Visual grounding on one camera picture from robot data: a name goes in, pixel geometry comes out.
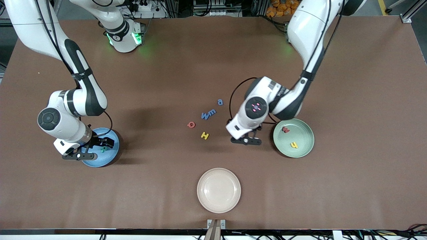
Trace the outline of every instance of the table surface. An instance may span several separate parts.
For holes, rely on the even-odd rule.
[[[145,45],[127,54],[108,44],[96,21],[61,25],[107,95],[123,153],[104,168],[61,159],[36,118],[53,91],[74,81],[60,61],[18,42],[0,85],[0,228],[203,228],[214,218],[234,229],[427,222],[427,67],[411,25],[398,17],[342,19],[298,116],[316,139],[300,159],[274,150],[271,126],[258,135],[262,146],[232,144],[225,129],[238,83],[268,76],[291,87],[301,72],[301,58],[268,21],[156,19]],[[236,92],[233,112],[248,85]],[[217,113],[202,120],[211,109]],[[83,121],[109,126],[104,115]],[[224,214],[205,210],[196,194],[215,167],[234,172],[242,187]]]

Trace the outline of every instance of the green indicator light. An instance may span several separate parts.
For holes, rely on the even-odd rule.
[[[107,37],[108,37],[108,40],[110,40],[110,45],[112,45],[112,46],[113,46],[113,42],[111,41],[111,38],[110,38],[110,36],[108,35],[108,33],[107,33]]]
[[[137,45],[139,45],[139,44],[141,44],[141,43],[142,43],[142,40],[141,40],[141,34],[139,34],[139,33],[137,33],[137,34],[132,33],[132,37],[134,38],[135,43],[136,43]]]

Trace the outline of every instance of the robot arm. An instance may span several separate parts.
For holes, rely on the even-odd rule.
[[[40,128],[57,138],[55,147],[66,155],[92,138],[92,131],[79,117],[102,114],[107,108],[107,98],[79,46],[62,31],[47,0],[6,0],[5,4],[24,45],[64,61],[79,85],[76,89],[52,93],[47,107],[38,115]]]
[[[70,0],[93,14],[102,24],[110,39],[110,44],[121,52],[127,53],[142,43],[145,24],[124,19],[116,7],[125,0]]]
[[[305,94],[323,60],[326,30],[347,1],[352,2],[351,9],[347,11],[354,13],[366,0],[304,0],[298,6],[289,22],[287,34],[289,42],[303,61],[300,78],[292,89],[268,77],[255,79],[238,113],[226,126],[235,139],[259,127],[268,112],[280,120],[289,120],[298,115]]]

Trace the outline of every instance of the black cable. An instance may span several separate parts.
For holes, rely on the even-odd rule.
[[[379,232],[377,232],[377,231],[374,231],[374,230],[371,230],[370,232],[372,232],[373,234],[376,234],[376,235],[378,235],[378,236],[380,236],[382,239],[384,239],[384,240],[388,240],[387,238],[385,238],[385,237],[383,237]]]
[[[209,0],[208,1],[208,4],[206,5],[206,10],[205,10],[205,12],[202,14],[202,15],[197,15],[196,13],[194,13],[193,12],[193,14],[195,15],[195,16],[198,16],[198,17],[204,17],[204,16],[206,16],[210,11],[211,11],[211,9],[212,9],[212,0]]]
[[[248,9],[249,9],[249,8],[251,8],[251,7],[252,7],[252,6],[249,6],[249,7],[245,8],[245,9],[240,8],[240,11],[239,11],[239,13],[237,14],[237,17],[239,17],[240,12],[242,12],[242,17],[243,17],[243,11],[248,10]]]
[[[377,240],[372,231],[368,231],[369,235],[371,235],[371,240]]]
[[[159,3],[160,3],[160,5],[161,5],[161,7],[164,9],[164,11],[165,11],[165,13],[167,13],[167,17],[168,18],[171,18],[170,16],[172,15],[171,13],[170,13],[170,11],[163,5],[163,3],[162,3],[162,1],[158,1]]]
[[[331,239],[331,237],[329,235],[325,236],[321,231],[313,231],[313,234],[310,234],[310,236],[317,238],[318,240],[320,240],[320,237],[323,237],[323,240],[329,240]]]
[[[271,117],[270,113],[268,113],[268,116],[269,116],[269,118],[271,119],[271,121],[273,121],[274,123],[277,123],[277,121],[276,121],[276,120],[274,120],[274,119]]]
[[[335,28],[334,28],[334,30],[333,30],[333,32],[332,32],[332,35],[330,36],[329,42],[328,42],[328,44],[326,45],[325,52],[323,53],[323,56],[326,54],[326,51],[328,50],[329,45],[330,45],[330,43],[331,43],[331,41],[332,41],[333,37],[335,36],[336,29],[338,28],[339,22],[341,21],[341,18],[342,18],[342,14],[344,13],[344,5],[345,5],[345,0],[342,0],[342,4],[341,4],[341,12],[339,13],[338,21],[336,22]]]
[[[53,37],[55,39],[55,43],[56,43],[56,51],[58,52],[60,58],[62,59],[63,63],[65,64],[65,66],[67,67],[68,71],[73,74],[73,70],[71,69],[71,67],[67,64],[67,62],[64,59],[64,56],[61,53],[61,50],[59,48],[59,43],[58,43],[58,37],[56,36],[56,30],[55,30],[55,25],[53,24],[53,18],[52,18],[52,12],[50,11],[50,3],[49,0],[46,0],[46,6],[47,6],[47,13],[49,14],[49,20],[50,20],[50,25],[52,27],[52,32],[53,32]],[[74,82],[76,83],[76,89],[80,89],[80,84],[77,80],[74,79]]]
[[[104,136],[104,135],[106,135],[107,133],[109,133],[112,129],[113,129],[113,120],[111,119],[111,117],[110,117],[110,115],[106,112],[106,111],[104,111],[104,113],[107,115],[107,117],[110,119],[110,129],[106,132],[106,133],[102,133],[102,134],[98,134],[98,135],[95,135],[95,136],[93,136],[94,138],[97,138],[97,137],[101,137],[101,136]]]
[[[257,237],[257,240],[260,240],[260,238],[262,238],[262,237],[267,237],[269,240],[273,240],[273,239],[271,239],[271,237],[269,237],[267,235],[261,235],[261,236]]]
[[[273,23],[273,26],[276,27],[276,29],[279,30],[279,32],[286,33],[284,30],[280,29],[280,27],[278,27],[276,24]]]
[[[262,18],[264,18],[265,20],[269,21],[270,23],[277,24],[277,25],[281,25],[281,26],[285,26],[285,24],[284,24],[284,23],[276,22],[276,21],[274,21],[274,20],[273,20],[273,18],[269,18],[269,17],[264,16],[264,15],[258,15],[258,16],[256,16],[256,17],[262,17]]]
[[[278,232],[272,231],[271,235],[274,236],[277,240],[285,240],[285,238]]]
[[[101,5],[101,4],[97,3],[97,2],[95,2],[95,0],[92,0],[92,2],[93,2],[94,4],[96,4],[96,5],[100,6],[100,7],[108,7],[108,6],[111,6],[111,4],[113,4],[113,0],[111,0],[111,1],[110,1],[110,3],[109,3],[109,4],[107,4],[107,5]]]
[[[136,18],[135,18],[135,16],[133,15],[133,12],[131,11],[131,9],[129,8],[129,6],[125,3],[125,5],[126,5],[126,8],[129,10],[129,12],[131,13],[131,17],[130,18],[126,18],[126,19],[132,19],[132,20],[135,20]]]
[[[408,228],[406,231],[413,231],[413,230],[415,230],[415,229],[417,229],[417,228],[419,228],[419,227],[422,227],[422,226],[427,226],[427,224],[417,224],[417,225],[415,225],[415,226],[413,226],[413,227],[411,227],[411,228]]]
[[[317,47],[318,47],[318,46],[319,46],[319,44],[320,44],[320,41],[323,39],[323,38],[322,38],[322,36],[326,33],[326,27],[328,26],[329,16],[330,16],[330,9],[331,9],[331,8],[332,8],[332,3],[331,3],[331,0],[329,0],[329,10],[328,10],[328,16],[326,17],[325,26],[323,27],[323,31],[322,31],[322,32],[321,32],[321,34],[320,34],[320,38],[319,38],[319,40],[317,41],[316,47],[314,48],[313,53],[311,54],[311,57],[310,57],[310,59],[308,60],[308,62],[307,62],[307,66],[305,67],[304,71],[306,71],[306,70],[307,70],[308,65],[310,65],[311,59],[313,58],[314,53],[316,52],[316,49],[317,49]]]
[[[290,237],[288,240],[292,240],[293,238],[295,238],[297,235],[299,235],[301,232],[297,232],[295,233],[295,235],[293,235],[292,237]]]
[[[346,230],[342,231],[345,235],[347,235],[351,240],[353,240],[353,238],[350,236],[350,234],[348,234],[348,232]]]
[[[230,113],[230,118],[231,119],[233,119],[233,115],[231,114],[231,101],[232,101],[232,99],[233,99],[233,95],[234,95],[234,93],[236,92],[236,90],[243,84],[243,83],[245,83],[245,82],[247,82],[247,81],[249,81],[249,80],[251,80],[251,79],[257,79],[256,77],[251,77],[251,78],[248,78],[248,79],[246,79],[246,80],[244,80],[244,81],[242,81],[239,85],[237,85],[237,87],[233,90],[233,92],[231,93],[231,96],[230,96],[230,101],[228,102],[228,111],[229,111],[229,113]],[[276,123],[269,123],[269,122],[263,122],[263,123],[265,123],[265,124],[276,124]]]
[[[38,4],[38,1],[35,1],[35,3],[36,3],[36,7],[37,7],[38,14],[40,15],[40,19],[41,19],[41,21],[42,21],[42,23],[43,23],[43,27],[44,27],[44,29],[46,30],[46,33],[47,33],[47,35],[49,36],[49,39],[50,39],[50,41],[52,42],[53,47],[54,47],[54,48],[55,48],[55,50],[57,51],[57,53],[58,53],[59,57],[61,58],[61,60],[62,60],[62,62],[64,63],[64,65],[67,67],[68,71],[69,71],[71,74],[74,74],[73,70],[72,70],[72,69],[70,68],[70,66],[66,63],[66,61],[65,61],[64,57],[62,56],[62,53],[61,53],[61,51],[59,50],[59,47],[56,45],[55,41],[53,40],[52,35],[49,33],[49,29],[47,28],[46,21],[44,20],[44,17],[43,17],[43,15],[42,15],[42,13],[41,13],[41,9],[40,9],[40,5]]]

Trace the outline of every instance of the floor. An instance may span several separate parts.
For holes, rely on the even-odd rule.
[[[365,5],[354,16],[381,16],[382,11],[379,2],[383,0],[367,0]],[[59,0],[61,3],[58,11],[58,19],[75,20],[75,19],[95,19],[95,17],[83,8],[72,4],[69,0]],[[393,4],[396,0],[384,0],[385,6]],[[389,15],[399,15],[404,13],[415,0],[407,0],[393,9]],[[427,6],[422,8],[412,18],[412,27],[418,39],[421,52],[427,56]],[[12,27],[0,27],[0,82],[1,74],[4,73],[4,66],[7,66],[13,47],[15,46],[17,35]]]

